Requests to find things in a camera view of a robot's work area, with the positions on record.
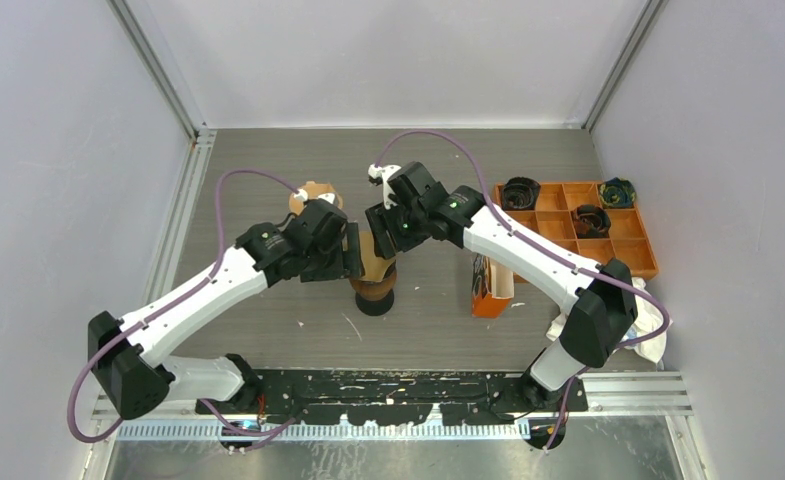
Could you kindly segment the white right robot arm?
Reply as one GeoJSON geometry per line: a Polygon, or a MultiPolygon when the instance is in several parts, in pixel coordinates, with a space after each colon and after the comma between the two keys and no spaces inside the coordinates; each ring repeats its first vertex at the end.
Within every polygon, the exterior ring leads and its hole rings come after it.
{"type": "Polygon", "coordinates": [[[532,361],[522,380],[526,403],[550,409],[568,380],[600,368],[637,317],[629,267],[572,253],[501,213],[481,192],[449,192],[420,162],[370,166],[382,200],[367,209],[377,254],[390,257],[429,238],[449,241],[508,268],[554,301],[566,317],[558,338],[532,361]]]}

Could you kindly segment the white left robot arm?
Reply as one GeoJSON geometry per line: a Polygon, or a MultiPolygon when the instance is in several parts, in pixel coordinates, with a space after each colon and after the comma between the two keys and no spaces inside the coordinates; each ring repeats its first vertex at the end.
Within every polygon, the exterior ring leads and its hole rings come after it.
{"type": "Polygon", "coordinates": [[[164,297],[88,325],[91,372],[124,420],[167,401],[198,400],[245,413],[257,406],[261,377],[238,354],[183,358],[175,349],[232,306],[276,283],[319,282],[363,273],[359,228],[328,197],[308,200],[280,224],[258,223],[207,270],[164,297]]]}

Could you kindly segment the brown paper coffee filter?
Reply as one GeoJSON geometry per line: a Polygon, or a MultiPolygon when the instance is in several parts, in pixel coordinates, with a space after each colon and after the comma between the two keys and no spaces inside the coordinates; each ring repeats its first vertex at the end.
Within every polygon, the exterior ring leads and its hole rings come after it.
{"type": "Polygon", "coordinates": [[[339,209],[342,209],[344,206],[343,197],[332,184],[308,181],[298,188],[297,194],[292,194],[289,197],[289,211],[299,215],[308,201],[316,199],[325,200],[339,209]]]}

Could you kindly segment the red and black carafe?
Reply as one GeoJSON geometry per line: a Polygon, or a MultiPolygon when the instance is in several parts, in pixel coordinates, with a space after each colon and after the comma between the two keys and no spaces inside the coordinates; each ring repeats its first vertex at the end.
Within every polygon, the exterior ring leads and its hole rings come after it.
{"type": "Polygon", "coordinates": [[[355,294],[355,303],[360,312],[368,316],[383,316],[394,305],[395,295],[393,290],[389,290],[387,294],[379,300],[368,300],[361,296],[359,293],[355,294]]]}

